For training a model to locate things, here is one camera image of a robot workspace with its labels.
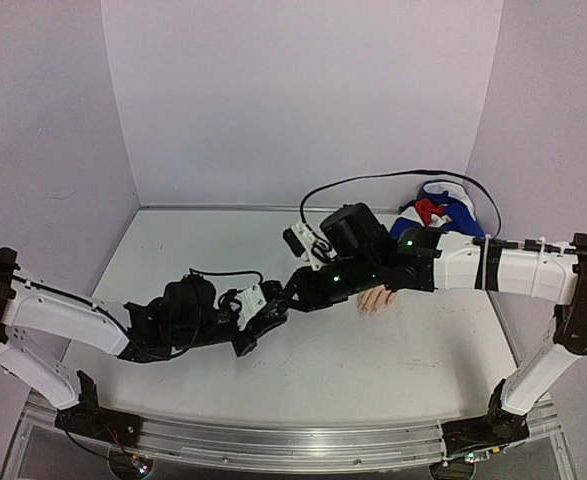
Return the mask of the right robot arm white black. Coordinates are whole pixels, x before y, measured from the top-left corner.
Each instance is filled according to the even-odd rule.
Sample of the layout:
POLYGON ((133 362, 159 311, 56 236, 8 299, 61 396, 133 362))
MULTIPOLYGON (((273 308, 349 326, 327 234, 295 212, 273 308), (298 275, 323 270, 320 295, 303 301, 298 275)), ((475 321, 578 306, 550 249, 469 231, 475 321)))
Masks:
POLYGON ((528 434, 526 416, 556 380, 587 356, 587 235, 570 242, 506 241, 412 227, 394 238, 363 203, 327 217, 315 234, 299 221, 283 233, 307 261, 285 287, 289 308, 312 312, 375 287, 390 292, 481 290, 544 299, 553 319, 536 352, 500 381, 485 415, 444 424, 459 450, 506 445, 528 434))

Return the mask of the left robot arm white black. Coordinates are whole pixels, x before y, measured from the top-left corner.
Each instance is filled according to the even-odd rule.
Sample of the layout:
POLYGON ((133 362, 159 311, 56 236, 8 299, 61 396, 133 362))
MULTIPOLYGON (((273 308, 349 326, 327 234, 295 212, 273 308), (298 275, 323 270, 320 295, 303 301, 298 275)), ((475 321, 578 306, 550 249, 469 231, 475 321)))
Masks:
POLYGON ((16 251, 0 248, 0 366, 56 409, 56 428, 132 447, 141 417, 102 406, 95 381, 46 352, 29 331, 80 342, 134 364, 171 361, 223 343, 242 357, 287 321, 281 292, 280 282, 260 280, 218 295, 210 281, 191 271, 146 305, 104 302, 33 278, 20 270, 16 251))

